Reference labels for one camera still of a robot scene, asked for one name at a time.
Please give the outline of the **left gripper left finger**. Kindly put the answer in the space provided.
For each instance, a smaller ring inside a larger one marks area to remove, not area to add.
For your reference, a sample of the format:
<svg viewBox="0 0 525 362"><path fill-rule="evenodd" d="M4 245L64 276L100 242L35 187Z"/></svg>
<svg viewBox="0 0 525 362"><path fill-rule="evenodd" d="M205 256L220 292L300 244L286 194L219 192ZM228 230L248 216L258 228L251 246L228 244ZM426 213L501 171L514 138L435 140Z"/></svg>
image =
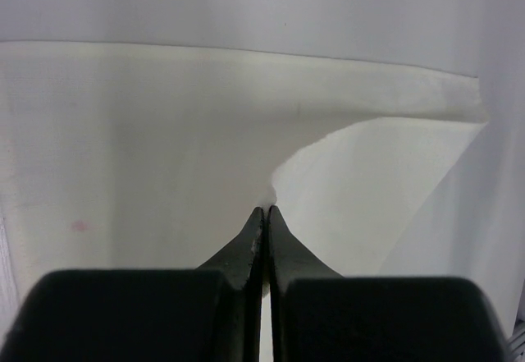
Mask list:
<svg viewBox="0 0 525 362"><path fill-rule="evenodd" d="M10 361L256 361L263 210L195 269L61 270L7 334Z"/></svg>

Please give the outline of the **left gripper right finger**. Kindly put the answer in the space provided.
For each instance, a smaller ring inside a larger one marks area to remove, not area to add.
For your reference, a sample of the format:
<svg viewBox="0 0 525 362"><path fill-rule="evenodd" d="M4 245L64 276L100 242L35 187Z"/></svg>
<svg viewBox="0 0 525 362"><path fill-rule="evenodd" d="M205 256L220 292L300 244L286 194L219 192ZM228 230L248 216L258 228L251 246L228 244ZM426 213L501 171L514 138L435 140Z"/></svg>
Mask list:
<svg viewBox="0 0 525 362"><path fill-rule="evenodd" d="M277 361L508 361L489 300L459 277L343 277L271 207L266 247Z"/></svg>

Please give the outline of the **white cloth napkin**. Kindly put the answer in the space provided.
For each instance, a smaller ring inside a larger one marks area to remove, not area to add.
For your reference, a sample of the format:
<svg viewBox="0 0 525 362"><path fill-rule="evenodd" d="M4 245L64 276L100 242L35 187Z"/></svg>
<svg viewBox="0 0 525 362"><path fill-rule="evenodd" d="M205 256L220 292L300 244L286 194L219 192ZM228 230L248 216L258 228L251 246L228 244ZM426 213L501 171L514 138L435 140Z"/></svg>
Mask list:
<svg viewBox="0 0 525 362"><path fill-rule="evenodd" d="M381 271L487 123L476 79L213 48L1 46L18 291L60 268L191 268L253 208L344 275Z"/></svg>

